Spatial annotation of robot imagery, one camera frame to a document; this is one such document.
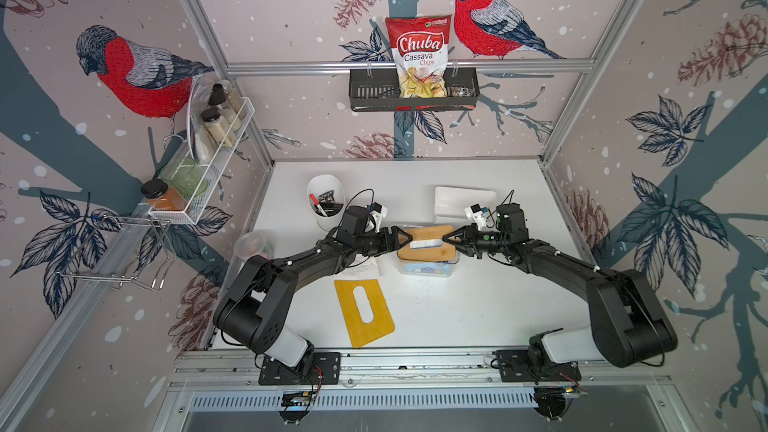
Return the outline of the clear plastic tissue box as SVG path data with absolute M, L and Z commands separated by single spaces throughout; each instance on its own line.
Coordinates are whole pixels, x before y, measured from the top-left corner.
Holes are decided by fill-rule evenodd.
M 459 253 L 443 237 L 454 232 L 452 225 L 406 226 L 398 239 L 399 271 L 403 275 L 449 277 L 459 262 Z

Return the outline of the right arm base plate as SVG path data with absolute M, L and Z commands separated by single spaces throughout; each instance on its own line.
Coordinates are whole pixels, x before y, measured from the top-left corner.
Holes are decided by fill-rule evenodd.
M 496 350 L 490 366 L 499 371 L 504 383 L 580 382 L 582 379 L 576 362 L 555 363 L 545 353 L 530 348 Z

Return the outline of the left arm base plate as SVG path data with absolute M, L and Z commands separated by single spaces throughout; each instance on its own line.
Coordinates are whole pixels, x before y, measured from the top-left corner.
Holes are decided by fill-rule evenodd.
M 294 367 L 289 367 L 276 359 L 266 356 L 263 359 L 258 384 L 276 385 L 336 385 L 339 382 L 341 354 L 339 352 L 314 352 L 306 356 Z

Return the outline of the white plastic tissue box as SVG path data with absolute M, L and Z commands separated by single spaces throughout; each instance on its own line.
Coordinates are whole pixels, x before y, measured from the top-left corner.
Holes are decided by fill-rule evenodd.
M 465 210 L 473 205 L 491 208 L 499 203 L 491 190 L 437 186 L 434 189 L 433 216 L 436 220 L 466 219 Z

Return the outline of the blue tissue paper pack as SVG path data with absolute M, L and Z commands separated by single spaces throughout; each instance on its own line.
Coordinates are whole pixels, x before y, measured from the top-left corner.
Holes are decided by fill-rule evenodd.
M 450 262 L 402 262 L 400 271 L 405 275 L 444 276 L 453 273 Z

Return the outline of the bamboo tissue box lid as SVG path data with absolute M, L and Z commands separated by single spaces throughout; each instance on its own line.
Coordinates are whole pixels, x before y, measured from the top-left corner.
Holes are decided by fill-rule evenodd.
M 405 262 L 452 262 L 457 254 L 450 251 L 442 237 L 455 230 L 452 225 L 405 228 L 413 236 L 413 241 L 397 251 L 397 256 Z

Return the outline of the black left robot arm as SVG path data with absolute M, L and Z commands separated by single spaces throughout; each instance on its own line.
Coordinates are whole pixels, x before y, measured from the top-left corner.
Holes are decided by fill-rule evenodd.
M 286 325 L 295 292 L 344 271 L 358 256 L 378 257 L 412 241 L 400 227 L 376 227 L 372 210 L 350 206 L 312 248 L 284 258 L 249 258 L 219 300 L 213 325 L 254 354 L 306 375 L 314 346 Z

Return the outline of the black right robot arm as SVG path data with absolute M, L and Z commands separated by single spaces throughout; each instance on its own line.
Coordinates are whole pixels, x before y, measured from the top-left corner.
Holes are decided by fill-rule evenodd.
M 481 231 L 475 223 L 463 226 L 444 235 L 443 241 L 468 257 L 501 255 L 505 265 L 583 299 L 589 311 L 589 342 L 599 357 L 616 367 L 663 358 L 677 348 L 677 334 L 642 273 L 591 265 L 531 238 L 517 203 L 498 206 L 495 224 L 494 231 Z

